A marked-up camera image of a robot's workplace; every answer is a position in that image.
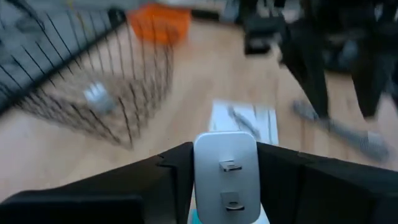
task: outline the metal wire mesh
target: metal wire mesh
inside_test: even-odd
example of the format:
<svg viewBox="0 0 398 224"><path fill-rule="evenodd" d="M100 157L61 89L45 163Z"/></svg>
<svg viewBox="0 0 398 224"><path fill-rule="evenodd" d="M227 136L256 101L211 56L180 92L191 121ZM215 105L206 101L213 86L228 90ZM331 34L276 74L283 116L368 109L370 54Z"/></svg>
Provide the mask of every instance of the metal wire mesh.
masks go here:
<svg viewBox="0 0 398 224"><path fill-rule="evenodd" d="M43 27L34 27L34 38L1 49L0 99L7 104L24 95L15 103L23 111L131 148L170 89L172 47L138 40L115 9L39 17ZM113 99L111 111L89 104L84 91L94 83Z"/></svg>

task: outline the wooden floor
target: wooden floor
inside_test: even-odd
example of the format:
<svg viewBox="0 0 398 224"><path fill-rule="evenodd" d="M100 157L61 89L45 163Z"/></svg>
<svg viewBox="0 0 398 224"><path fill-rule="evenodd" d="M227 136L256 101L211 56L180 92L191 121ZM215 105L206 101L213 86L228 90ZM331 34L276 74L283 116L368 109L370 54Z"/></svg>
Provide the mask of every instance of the wooden floor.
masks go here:
<svg viewBox="0 0 398 224"><path fill-rule="evenodd" d="M273 106L283 147L398 170L394 156L376 164L296 117L292 101L305 95L279 68L277 49L273 56L245 58L242 37L233 27L193 22L189 38L175 48L172 91L133 151L9 110L0 117L0 199L67 184L192 141L207 130L216 98ZM333 118L359 129L375 128L360 116L349 78L328 76L328 87ZM379 117L379 130L398 146L397 113L388 99L382 101Z"/></svg>

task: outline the orange basket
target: orange basket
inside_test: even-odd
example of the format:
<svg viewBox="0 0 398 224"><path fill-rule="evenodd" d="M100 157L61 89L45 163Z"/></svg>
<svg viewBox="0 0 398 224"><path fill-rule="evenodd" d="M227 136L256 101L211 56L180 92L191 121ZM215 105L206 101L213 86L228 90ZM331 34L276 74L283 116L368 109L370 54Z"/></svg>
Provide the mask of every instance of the orange basket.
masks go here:
<svg viewBox="0 0 398 224"><path fill-rule="evenodd" d="M191 21L188 9L173 9L151 3L128 14L137 37L161 44L174 44L187 36Z"/></svg>

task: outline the orange container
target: orange container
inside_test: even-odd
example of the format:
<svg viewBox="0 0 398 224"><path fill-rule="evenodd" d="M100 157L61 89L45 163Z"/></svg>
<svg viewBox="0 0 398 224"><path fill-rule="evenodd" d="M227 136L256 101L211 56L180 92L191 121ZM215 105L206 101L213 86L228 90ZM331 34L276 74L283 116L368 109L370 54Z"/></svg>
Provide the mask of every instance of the orange container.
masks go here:
<svg viewBox="0 0 398 224"><path fill-rule="evenodd" d="M191 13L188 9L151 3L130 12L127 18L138 38L160 44L175 44L187 36Z"/></svg>

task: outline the white object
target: white object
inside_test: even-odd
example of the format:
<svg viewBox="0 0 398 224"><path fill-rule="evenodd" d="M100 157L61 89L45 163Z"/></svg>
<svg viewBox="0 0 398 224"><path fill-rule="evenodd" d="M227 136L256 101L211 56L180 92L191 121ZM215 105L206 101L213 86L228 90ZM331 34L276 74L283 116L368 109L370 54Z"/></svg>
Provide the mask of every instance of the white object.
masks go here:
<svg viewBox="0 0 398 224"><path fill-rule="evenodd" d="M261 203L257 144L253 136L242 131L203 133L196 138L193 151L200 221L255 222L260 217ZM230 162L235 164L233 169L224 169Z"/></svg>
<svg viewBox="0 0 398 224"><path fill-rule="evenodd" d="M260 132L258 142L278 145L278 129L276 112L272 108L247 103L237 103L225 100L215 100L209 123L209 131L246 131L229 115L228 108L232 106L235 112L244 116L251 125Z"/></svg>
<svg viewBox="0 0 398 224"><path fill-rule="evenodd" d="M114 100L101 83L91 84L84 94L90 107L100 114L106 114L116 107Z"/></svg>

